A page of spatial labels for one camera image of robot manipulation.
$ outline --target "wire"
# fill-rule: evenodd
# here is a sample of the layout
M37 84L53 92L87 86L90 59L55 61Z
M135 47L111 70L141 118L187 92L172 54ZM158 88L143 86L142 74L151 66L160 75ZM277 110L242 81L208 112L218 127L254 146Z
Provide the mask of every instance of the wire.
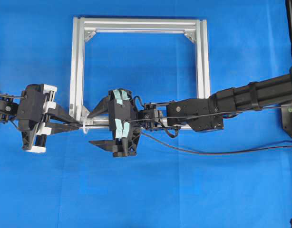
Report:
M179 129L178 129L178 128L174 129L174 130L175 130L175 134L171 134L171 133L169 132L169 130L167 129L167 127L165 127L164 124L163 124L161 121L158 121L157 123L159 123L159 124L161 125L161 127L164 129L165 133L166 133L170 138L173 139L173 138L175 138L175 137L177 137L177 136L179 135Z
M160 103L154 103L154 102L151 102L149 103L150 105L157 105L157 106L167 106L169 105L170 103L172 103L171 101L170 102L160 102Z
M182 151L182 152L186 152L186 153L192 153L192 154L198 154L198 155L230 155L230 154L239 154L239 153L248 153L248 152L256 152L256 151L264 151L264 150L273 150L273 149L281 149L281 148L284 148L284 149L289 149L289 148L292 148L292 146L272 146L272 147L264 147L264 148L256 148L256 149L248 149L248 150L241 150L241 151L231 151L231 152L199 152L199 151L190 151L190 150L185 150L185 149L182 149L182 148L178 148L178 147L174 147L174 146L171 146L171 145L168 145L167 143L165 142L162 142L158 139L156 139L155 137L152 137L151 135L149 134L146 134L144 132L141 133L142 135L168 147L168 148L171 148L171 149L174 149L174 150L177 150L177 151Z
M0 97L10 98L10 99L24 99L25 98L23 96L12 96L12 95L4 95L4 94L0 94Z
M10 120L10 122L14 125L14 127L16 128L16 130L19 131L19 128L18 128L18 126L14 123L14 121L13 121L13 120Z
M269 109L283 109L283 108L291 108L291 107L286 107L286 106L276 106L276 107L264 107L262 108L263 110L269 110ZM204 114L204 115L187 115L187 116L161 116L161 117L156 117L156 118L150 118L150 119L137 119L137 120L126 120L127 122L138 122L138 121L144 121L144 120L157 120L157 119L195 119L199 117L206 117L206 116L212 116L212 115L222 115L222 114L241 114L243 112L249 112L249 111L254 111L253 109L245 109L241 111L233 111L233 112L218 112L218 113L210 113L210 114Z
M143 105L142 99L140 96L135 96L133 98L134 102L136 103L136 99L138 99L138 101L140 102L140 105L145 109L145 106Z

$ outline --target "black clamp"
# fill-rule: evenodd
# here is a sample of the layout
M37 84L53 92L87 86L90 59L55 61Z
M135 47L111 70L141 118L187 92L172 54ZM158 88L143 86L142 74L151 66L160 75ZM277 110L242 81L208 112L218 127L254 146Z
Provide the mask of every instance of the black clamp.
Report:
M252 109L255 111L261 111L261 107L259 106L258 103L258 96L257 96L257 89L256 89L256 82L251 82L249 83L249 92L251 96L251 106Z

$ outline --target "blue fabric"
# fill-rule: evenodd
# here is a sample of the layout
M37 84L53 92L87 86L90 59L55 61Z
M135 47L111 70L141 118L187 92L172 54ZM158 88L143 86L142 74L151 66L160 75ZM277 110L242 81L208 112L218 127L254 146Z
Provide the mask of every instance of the blue fabric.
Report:
M74 16L202 18L208 22L211 90L286 74L291 45L283 0L0 1L0 91L58 87L68 109ZM97 34L86 45L85 106L126 88L145 102L195 97L193 44L180 35ZM246 113L225 130L182 131L175 146L239 150L290 140L277 111ZM50 136L46 154L22 151L0 125L0 227L289 227L292 149L194 156L140 140L138 155L113 159L88 143L108 131Z

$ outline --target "aluminum frame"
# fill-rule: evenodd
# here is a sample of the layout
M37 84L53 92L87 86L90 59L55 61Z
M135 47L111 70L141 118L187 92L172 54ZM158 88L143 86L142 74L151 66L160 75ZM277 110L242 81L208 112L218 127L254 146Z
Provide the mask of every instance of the aluminum frame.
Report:
M96 33L184 34L195 43L197 97L208 98L210 96L206 20L74 17L69 114L86 125L102 125L100 127L86 127L86 129L98 129L108 125L108 118L102 116L86 121L89 110L83 104L85 43ZM187 125L183 129L190 129L190 127Z

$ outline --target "zip tie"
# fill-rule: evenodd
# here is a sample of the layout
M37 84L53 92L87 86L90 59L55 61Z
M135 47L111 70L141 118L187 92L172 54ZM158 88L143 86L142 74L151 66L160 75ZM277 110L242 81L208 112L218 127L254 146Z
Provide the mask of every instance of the zip tie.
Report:
M87 129L86 128L86 118L84 119L84 121L83 121L83 132L84 132L84 134L88 134L88 131L89 131L89 129Z

